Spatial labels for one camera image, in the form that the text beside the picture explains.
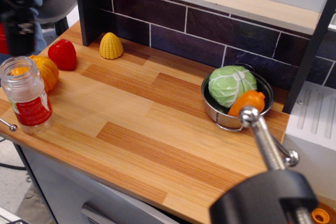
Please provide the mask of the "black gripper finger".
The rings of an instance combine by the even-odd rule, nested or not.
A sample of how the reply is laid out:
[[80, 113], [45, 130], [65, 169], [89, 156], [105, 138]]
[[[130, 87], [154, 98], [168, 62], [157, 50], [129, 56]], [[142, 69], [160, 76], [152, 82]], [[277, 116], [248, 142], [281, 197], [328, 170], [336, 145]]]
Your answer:
[[8, 51], [11, 56], [23, 56], [35, 49], [34, 22], [18, 23], [9, 21], [5, 24]]

